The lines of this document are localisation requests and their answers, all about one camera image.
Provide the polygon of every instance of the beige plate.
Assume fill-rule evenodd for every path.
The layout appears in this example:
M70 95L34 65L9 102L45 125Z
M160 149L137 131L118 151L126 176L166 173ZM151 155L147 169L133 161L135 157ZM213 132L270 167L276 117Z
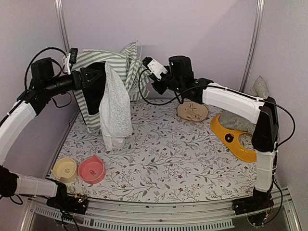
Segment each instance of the beige plate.
M208 110L203 104L198 104L193 101L185 101L177 108L177 114L183 119L201 122L207 118Z

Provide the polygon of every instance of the green and white striped bag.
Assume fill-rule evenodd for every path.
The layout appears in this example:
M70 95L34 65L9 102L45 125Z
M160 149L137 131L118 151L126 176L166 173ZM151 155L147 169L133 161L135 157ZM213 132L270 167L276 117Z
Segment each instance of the green and white striped bag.
M138 79L140 73L145 69L140 60L137 60L137 46L136 42L132 42L125 46L120 53L100 50L84 50L77 55L77 62L74 64L72 70L79 70L82 67L87 67L95 62L108 62L109 65L118 73L122 79L131 101L141 99ZM146 73L141 77L141 91L143 96L147 97L149 92L147 84L149 78ZM100 115L90 115L88 112L86 100L82 90L73 91L78 106L80 108L82 117L88 127L88 131L100 128Z

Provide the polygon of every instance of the white wall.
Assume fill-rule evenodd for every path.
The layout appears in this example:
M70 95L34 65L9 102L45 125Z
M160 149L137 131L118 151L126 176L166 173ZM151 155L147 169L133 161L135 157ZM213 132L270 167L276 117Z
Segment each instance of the white wall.
M303 230L308 230L308 1L267 0L247 90L262 75L277 103L296 121L295 136L278 153L278 180L287 185ZM280 139L292 128L279 112Z
M243 76L256 7L255 0L64 1L72 47L120 51L140 40L142 57L168 64L170 56L188 56L196 78L234 89Z
M32 57L45 47L62 47L54 1L2 0L0 33L0 118L3 118L24 90L24 75ZM40 57L50 55L60 58L57 51ZM67 101L65 96L62 98L65 99L57 98L60 105ZM45 177L55 148L76 109L74 102L64 109L56 109L50 103L22 132L4 166L22 174ZM7 198L2 198L0 207L0 229L18 230L25 207Z

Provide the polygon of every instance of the white towel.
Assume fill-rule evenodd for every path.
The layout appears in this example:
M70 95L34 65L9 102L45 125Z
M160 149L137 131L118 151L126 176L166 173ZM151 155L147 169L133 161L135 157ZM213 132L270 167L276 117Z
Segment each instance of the white towel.
M100 122L107 151L121 149L125 137L131 135L130 99L120 76L105 64L106 87L100 104Z

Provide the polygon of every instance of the floral tablecloth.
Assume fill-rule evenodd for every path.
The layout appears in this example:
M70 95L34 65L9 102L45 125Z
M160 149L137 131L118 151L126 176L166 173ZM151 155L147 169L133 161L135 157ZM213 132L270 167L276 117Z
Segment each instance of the floral tablecloth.
M106 177L95 185L78 177L67 185L69 192L92 198L157 203L251 195L256 164L236 158L211 131L210 121L221 109L207 106L208 118L194 123L177 116L177 106L178 102L165 106L132 103L134 131L121 150L110 152L105 150L101 131L89 133L79 115L58 160L71 157L80 164L96 154L104 161ZM250 149L250 140L244 135L240 142Z

